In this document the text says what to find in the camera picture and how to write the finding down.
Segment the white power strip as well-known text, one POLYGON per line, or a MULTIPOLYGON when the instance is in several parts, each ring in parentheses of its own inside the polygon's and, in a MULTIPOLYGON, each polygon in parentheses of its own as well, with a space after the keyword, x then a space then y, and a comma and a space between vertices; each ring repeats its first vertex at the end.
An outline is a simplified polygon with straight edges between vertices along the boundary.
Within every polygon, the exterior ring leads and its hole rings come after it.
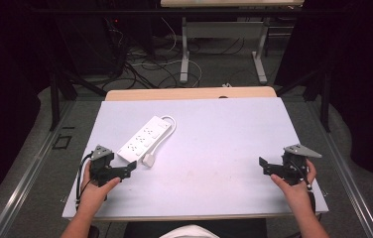
POLYGON ((173 132, 175 125, 171 117, 152 117, 117 151, 117 155, 128 163, 141 160, 173 132))

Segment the desk with white legs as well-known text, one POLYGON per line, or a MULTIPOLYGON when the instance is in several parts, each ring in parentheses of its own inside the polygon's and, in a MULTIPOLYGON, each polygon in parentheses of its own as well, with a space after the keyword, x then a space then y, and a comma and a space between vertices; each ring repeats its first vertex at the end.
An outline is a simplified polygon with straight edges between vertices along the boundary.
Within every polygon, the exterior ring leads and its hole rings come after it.
MULTIPOLYGON (((293 10, 302 6, 305 0, 161 0, 161 6, 175 10, 293 10)), ((181 64, 180 83, 187 83, 189 50, 187 43, 190 38, 217 38, 217 39, 256 39, 257 50, 252 53, 252 58, 257 72, 257 79, 263 85, 268 80, 261 61, 261 55, 268 37, 270 17, 258 17, 256 20, 245 17, 235 17, 234 20, 216 22, 210 16, 202 14, 203 20, 190 21, 182 17, 182 45, 183 58, 181 64)))

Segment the wooden table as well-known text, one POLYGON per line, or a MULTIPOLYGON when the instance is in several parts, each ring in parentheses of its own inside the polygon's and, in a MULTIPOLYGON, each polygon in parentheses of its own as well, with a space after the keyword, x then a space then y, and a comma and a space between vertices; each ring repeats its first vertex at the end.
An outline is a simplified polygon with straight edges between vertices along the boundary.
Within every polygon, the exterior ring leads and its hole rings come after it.
POLYGON ((214 98, 276 97, 270 86, 203 87, 111 90, 106 101, 187 100, 214 98))

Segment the white table mat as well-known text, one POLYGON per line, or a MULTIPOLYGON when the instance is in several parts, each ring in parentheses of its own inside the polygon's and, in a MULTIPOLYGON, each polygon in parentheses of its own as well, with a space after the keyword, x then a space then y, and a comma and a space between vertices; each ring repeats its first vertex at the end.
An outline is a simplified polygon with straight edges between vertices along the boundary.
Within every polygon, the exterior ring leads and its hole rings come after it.
POLYGON ((137 167, 95 217, 106 221, 218 219, 290 214, 258 160, 280 164, 299 138, 278 97, 104 101, 86 148, 118 151, 154 116, 177 122, 151 168, 137 167))

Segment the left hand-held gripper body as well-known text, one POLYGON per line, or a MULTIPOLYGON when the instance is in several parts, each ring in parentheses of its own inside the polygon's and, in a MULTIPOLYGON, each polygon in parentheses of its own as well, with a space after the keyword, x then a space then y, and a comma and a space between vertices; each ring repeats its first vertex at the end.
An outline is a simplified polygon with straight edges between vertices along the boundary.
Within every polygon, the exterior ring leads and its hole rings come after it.
POLYGON ((122 171, 112 168, 110 162, 114 159, 114 153, 105 147, 97 145, 90 159, 90 177, 103 186, 111 179, 122 178, 122 171))

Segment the dark computer tower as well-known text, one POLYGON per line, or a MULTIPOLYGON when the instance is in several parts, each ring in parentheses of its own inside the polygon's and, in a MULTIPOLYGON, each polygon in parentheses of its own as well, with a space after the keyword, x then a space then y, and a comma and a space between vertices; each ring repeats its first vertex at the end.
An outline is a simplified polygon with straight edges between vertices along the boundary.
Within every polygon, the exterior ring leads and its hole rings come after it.
POLYGON ((68 53, 78 74, 119 76, 123 61, 115 58, 108 28, 101 17, 56 17, 68 53))

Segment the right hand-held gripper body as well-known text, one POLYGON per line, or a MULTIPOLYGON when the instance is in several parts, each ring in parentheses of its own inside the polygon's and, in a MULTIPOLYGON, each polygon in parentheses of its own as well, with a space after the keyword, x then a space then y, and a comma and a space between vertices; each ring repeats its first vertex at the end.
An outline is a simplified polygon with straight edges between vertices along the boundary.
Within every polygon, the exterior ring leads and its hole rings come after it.
POLYGON ((284 180, 290 184, 298 184, 301 180, 308 182, 309 168, 307 158, 321 158, 321 154, 301 144, 295 144, 284 148, 283 167, 285 169, 284 180))

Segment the person's right hand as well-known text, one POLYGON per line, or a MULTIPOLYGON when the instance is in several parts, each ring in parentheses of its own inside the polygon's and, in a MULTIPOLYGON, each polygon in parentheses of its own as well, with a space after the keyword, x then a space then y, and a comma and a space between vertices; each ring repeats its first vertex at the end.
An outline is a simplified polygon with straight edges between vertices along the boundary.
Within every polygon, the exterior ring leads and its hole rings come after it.
POLYGON ((295 185, 289 185, 277 175, 270 175, 272 182, 283 192, 289 208, 296 218, 308 218, 314 216, 311 207, 307 184, 301 181, 295 185))

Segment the white power plug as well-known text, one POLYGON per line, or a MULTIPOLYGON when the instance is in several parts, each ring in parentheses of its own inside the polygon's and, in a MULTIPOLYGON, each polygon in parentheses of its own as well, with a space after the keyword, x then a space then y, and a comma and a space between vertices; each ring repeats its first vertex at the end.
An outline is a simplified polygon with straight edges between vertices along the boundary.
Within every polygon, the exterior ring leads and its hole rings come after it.
POLYGON ((146 154, 145 157, 143 158, 143 165, 148 167, 148 168, 151 168, 154 163, 155 163, 155 156, 153 154, 146 154))

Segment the person's left hand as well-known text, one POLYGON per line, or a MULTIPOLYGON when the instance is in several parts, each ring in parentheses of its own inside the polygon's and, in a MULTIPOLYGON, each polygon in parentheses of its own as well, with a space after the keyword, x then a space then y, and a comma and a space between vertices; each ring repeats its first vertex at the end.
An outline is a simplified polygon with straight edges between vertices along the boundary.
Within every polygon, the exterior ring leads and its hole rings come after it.
POLYGON ((81 196, 77 209, 78 214, 93 216, 104 202, 106 195, 120 182, 113 178, 103 186, 97 186, 90 180, 90 162, 85 166, 81 184, 81 196))

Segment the black floor socket frame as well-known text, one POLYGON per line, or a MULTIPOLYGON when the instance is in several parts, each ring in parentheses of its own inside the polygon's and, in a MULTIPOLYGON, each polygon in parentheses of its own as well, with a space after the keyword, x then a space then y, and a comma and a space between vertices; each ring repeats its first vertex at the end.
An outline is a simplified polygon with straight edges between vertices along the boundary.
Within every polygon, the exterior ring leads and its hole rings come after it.
POLYGON ((53 142, 53 150, 65 150, 68 147, 71 139, 72 136, 59 134, 56 140, 53 142))

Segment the aluminium floor rail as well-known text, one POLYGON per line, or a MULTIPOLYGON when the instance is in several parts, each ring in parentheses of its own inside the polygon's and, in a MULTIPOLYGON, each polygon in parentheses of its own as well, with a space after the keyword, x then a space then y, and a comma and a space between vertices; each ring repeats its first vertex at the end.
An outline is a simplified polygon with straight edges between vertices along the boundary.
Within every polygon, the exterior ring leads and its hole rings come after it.
POLYGON ((324 126, 321 124, 317 106, 314 102, 307 102, 307 108, 311 113, 311 117, 315 120, 315 124, 320 131, 320 134, 326 141, 328 149, 332 153, 331 161, 334 165, 335 170, 341 180, 341 183, 347 193, 350 203, 355 211, 358 220, 367 236, 367 238, 373 238, 373 216, 365 202, 365 199, 360 192, 357 184, 355 183, 354 176, 348 163, 344 160, 342 154, 330 133, 326 132, 324 126))
POLYGON ((59 238, 67 226, 62 211, 83 142, 73 121, 75 108, 74 102, 63 105, 62 120, 54 131, 47 115, 40 115, 0 186, 0 238, 59 238), (59 134, 72 136, 65 150, 53 150, 59 134))

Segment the person's white shirt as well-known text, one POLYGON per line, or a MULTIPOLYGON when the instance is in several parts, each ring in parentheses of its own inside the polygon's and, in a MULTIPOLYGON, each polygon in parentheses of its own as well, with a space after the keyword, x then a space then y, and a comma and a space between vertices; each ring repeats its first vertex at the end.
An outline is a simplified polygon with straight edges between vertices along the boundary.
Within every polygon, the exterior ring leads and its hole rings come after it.
POLYGON ((165 233, 159 238, 219 238, 209 230, 198 225, 186 225, 165 233))

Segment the black metal stand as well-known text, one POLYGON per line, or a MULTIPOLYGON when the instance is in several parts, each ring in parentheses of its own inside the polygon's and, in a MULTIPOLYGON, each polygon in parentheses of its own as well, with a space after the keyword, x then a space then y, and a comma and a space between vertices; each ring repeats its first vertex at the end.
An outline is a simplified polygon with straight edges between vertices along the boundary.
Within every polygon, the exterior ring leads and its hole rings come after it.
POLYGON ((319 68, 311 70, 304 76, 293 80, 286 86, 276 90, 278 96, 282 96, 300 84, 307 84, 304 91, 304 101, 315 101, 319 95, 321 97, 319 109, 319 121, 323 129, 329 133, 329 99, 331 90, 332 68, 327 65, 321 65, 319 68))
POLYGON ((102 97, 104 97, 107 92, 63 67, 56 57, 53 48, 48 43, 41 43, 41 48, 44 54, 44 65, 49 73, 50 79, 52 108, 51 131, 54 131, 61 122, 60 95, 66 100, 74 101, 78 96, 73 87, 75 84, 79 84, 102 97))

